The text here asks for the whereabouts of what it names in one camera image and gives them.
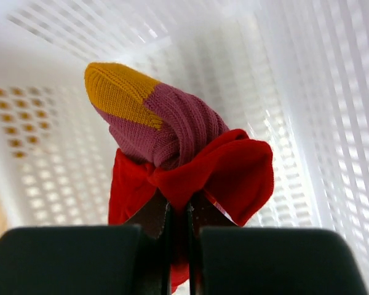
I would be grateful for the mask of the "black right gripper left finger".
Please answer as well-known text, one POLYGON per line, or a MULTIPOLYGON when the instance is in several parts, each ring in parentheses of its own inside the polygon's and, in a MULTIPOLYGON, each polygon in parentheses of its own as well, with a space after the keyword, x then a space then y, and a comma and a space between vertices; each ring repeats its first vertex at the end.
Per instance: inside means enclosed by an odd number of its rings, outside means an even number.
POLYGON ((132 294, 171 294, 171 210, 168 201, 156 191, 129 223, 140 229, 132 294))

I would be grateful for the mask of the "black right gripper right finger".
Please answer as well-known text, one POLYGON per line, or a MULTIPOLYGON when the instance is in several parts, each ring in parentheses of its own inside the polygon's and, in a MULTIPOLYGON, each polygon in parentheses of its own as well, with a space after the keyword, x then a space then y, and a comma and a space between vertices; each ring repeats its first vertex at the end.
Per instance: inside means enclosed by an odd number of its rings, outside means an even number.
POLYGON ((203 227, 236 227, 206 196, 204 191, 196 192, 187 206, 188 258, 190 294, 203 294, 202 250, 200 232, 203 227))

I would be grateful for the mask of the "red sock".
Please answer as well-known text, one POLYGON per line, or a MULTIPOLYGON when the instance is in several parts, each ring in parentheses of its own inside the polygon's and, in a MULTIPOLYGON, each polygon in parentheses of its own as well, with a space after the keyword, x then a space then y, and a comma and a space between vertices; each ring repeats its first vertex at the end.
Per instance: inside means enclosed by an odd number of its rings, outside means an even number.
POLYGON ((274 190, 273 153, 264 141, 245 131, 228 131, 209 143, 192 161, 173 170, 137 164, 116 151, 108 207, 108 223, 121 225, 151 200, 156 190, 176 213, 202 191, 238 226, 270 199, 274 190))

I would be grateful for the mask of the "purple sock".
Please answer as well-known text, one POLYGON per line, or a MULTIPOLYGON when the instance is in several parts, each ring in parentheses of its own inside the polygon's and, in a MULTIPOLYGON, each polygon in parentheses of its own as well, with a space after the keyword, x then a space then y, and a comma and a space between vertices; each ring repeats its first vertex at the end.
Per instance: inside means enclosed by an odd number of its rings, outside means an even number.
POLYGON ((87 95, 121 151, 171 170, 229 130, 200 98, 118 63, 91 63, 87 95))

